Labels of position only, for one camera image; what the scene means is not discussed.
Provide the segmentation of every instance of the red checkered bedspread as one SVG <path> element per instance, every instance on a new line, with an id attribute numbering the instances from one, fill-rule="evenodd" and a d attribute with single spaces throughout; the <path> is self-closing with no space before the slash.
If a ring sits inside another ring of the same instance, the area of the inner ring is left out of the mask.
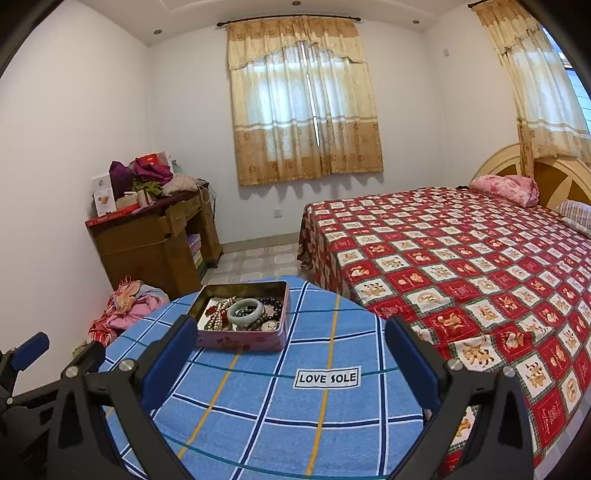
<path id="1" fill-rule="evenodd" d="M 300 244 L 320 287 L 382 318 L 402 315 L 472 370 L 513 365 L 541 461 L 591 380 L 588 239 L 541 207 L 427 188 L 310 204 Z"/>

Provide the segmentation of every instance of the blue checkered tablecloth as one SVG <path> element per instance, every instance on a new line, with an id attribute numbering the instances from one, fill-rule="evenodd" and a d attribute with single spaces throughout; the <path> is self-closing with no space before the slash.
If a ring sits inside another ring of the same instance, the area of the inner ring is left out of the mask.
<path id="1" fill-rule="evenodd" d="M 152 412 L 155 424 L 199 480 L 386 478 L 420 434 L 423 417 L 386 347 L 384 321 L 297 277 L 280 280 L 291 295 L 285 349 L 193 351 L 168 399 Z M 108 347 L 101 371 L 138 358 L 196 297 L 178 299 L 127 330 Z M 360 365 L 361 386 L 295 390 L 298 368 L 327 368 L 334 321 L 332 368 Z M 112 408 L 107 420 L 128 469 L 145 478 Z"/>

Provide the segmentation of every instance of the striped pillow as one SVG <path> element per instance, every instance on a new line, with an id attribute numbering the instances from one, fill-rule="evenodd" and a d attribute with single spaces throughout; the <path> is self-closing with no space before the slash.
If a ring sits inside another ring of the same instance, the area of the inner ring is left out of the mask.
<path id="1" fill-rule="evenodd" d="M 566 200 L 558 207 L 558 213 L 591 229 L 591 205 L 582 202 L 574 202 L 573 200 Z"/>
<path id="2" fill-rule="evenodd" d="M 573 230 L 578 231 L 578 233 L 582 233 L 587 238 L 591 238 L 591 229 L 581 225 L 580 223 L 575 222 L 574 220 L 568 217 L 564 217 L 562 221 L 566 223 L 569 227 L 571 227 Z"/>

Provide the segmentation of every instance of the pink tin box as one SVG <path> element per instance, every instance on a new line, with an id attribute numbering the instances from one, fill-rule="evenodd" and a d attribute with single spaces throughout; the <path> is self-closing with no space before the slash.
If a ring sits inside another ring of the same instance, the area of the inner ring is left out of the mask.
<path id="1" fill-rule="evenodd" d="M 242 349 L 256 351 L 283 350 L 287 343 L 287 312 L 290 306 L 290 289 L 287 282 L 269 281 L 259 283 L 234 283 L 207 285 L 199 293 L 188 315 L 198 322 L 211 299 L 230 297 L 273 297 L 283 302 L 279 328 L 273 332 L 236 332 L 233 330 L 199 330 L 197 347 Z"/>

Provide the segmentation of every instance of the floor tile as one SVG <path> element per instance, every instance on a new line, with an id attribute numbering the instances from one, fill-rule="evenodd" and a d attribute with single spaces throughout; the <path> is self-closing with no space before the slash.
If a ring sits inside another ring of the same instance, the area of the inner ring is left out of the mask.
<path id="1" fill-rule="evenodd" d="M 278 268 L 275 270 L 275 276 L 280 277 L 282 275 L 293 275 L 297 277 L 300 274 L 300 269 L 297 267 Z"/>
<path id="2" fill-rule="evenodd" d="M 291 244 L 277 245 L 276 247 L 271 247 L 271 252 L 274 254 L 283 254 L 283 253 L 291 252 L 292 250 L 293 250 L 293 246 Z"/>
<path id="3" fill-rule="evenodd" d="M 276 255 L 273 259 L 276 265 L 286 264 L 286 263 L 293 263 L 296 261 L 296 256 L 294 254 L 282 254 Z"/>
<path id="4" fill-rule="evenodd" d="M 236 268 L 237 263 L 233 261 L 228 262 L 220 262 L 217 264 L 217 268 L 213 268 L 212 270 L 216 273 L 226 273 L 231 272 Z"/>
<path id="5" fill-rule="evenodd" d="M 263 278 L 262 272 L 252 272 L 240 275 L 240 281 L 260 280 Z"/>
<path id="6" fill-rule="evenodd" d="M 266 258 L 249 258 L 245 260 L 241 265 L 238 265 L 238 273 L 251 273 L 260 272 L 266 270 L 266 264 L 268 260 Z"/>
<path id="7" fill-rule="evenodd" d="M 232 252 L 232 253 L 229 253 L 229 254 L 223 254 L 220 257 L 220 262 L 221 261 L 235 260 L 237 258 L 238 258 L 238 252 Z"/>
<path id="8" fill-rule="evenodd" d="M 217 276 L 211 276 L 210 278 L 206 278 L 205 282 L 207 285 L 211 285 L 211 284 L 226 284 L 226 283 L 230 283 L 230 277 L 228 277 L 227 275 L 217 275 Z"/>
<path id="9" fill-rule="evenodd" d="M 251 257 L 251 258 L 252 258 L 252 257 L 260 257 L 260 256 L 262 256 L 264 253 L 265 253 L 265 249 L 264 249 L 264 248 L 254 248 L 254 249 L 252 249 L 252 250 L 246 250 L 246 251 L 244 252 L 244 254 L 245 254 L 247 257 Z"/>

